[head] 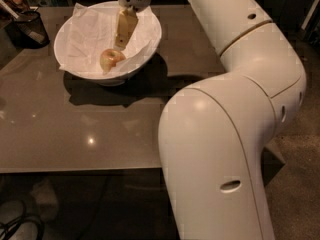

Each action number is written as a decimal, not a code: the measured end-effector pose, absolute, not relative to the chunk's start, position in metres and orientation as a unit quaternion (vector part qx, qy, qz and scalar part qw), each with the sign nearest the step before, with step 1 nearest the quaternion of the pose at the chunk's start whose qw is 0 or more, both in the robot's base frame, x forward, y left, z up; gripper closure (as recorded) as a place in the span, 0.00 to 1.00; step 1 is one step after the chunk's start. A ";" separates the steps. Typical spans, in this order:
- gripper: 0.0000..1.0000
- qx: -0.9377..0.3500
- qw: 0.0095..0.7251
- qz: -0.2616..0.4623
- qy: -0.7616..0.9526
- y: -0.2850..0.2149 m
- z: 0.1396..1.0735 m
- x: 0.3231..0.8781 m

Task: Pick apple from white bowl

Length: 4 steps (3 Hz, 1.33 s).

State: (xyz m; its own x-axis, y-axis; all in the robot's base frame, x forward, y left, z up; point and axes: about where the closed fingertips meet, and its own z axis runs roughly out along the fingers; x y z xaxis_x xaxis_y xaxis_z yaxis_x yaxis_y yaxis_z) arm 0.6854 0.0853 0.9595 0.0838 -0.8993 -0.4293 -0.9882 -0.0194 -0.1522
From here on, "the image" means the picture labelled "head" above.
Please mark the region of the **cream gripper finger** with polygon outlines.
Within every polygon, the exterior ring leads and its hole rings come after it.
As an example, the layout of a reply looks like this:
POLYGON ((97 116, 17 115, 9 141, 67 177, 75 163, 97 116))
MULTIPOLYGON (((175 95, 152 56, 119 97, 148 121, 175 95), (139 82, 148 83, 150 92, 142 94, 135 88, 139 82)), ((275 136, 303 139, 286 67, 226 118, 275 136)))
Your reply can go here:
POLYGON ((138 24, 134 7, 123 8, 118 13, 115 46, 124 50, 138 24))

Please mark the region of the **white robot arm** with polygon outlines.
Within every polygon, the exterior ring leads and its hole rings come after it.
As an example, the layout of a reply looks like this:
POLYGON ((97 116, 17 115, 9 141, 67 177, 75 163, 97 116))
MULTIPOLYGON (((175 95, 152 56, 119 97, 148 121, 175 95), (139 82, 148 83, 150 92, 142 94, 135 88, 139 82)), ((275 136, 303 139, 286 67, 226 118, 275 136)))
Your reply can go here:
POLYGON ((255 0, 188 0, 224 73, 177 92, 158 145, 181 240, 275 240, 261 155, 306 91, 298 55, 255 0))

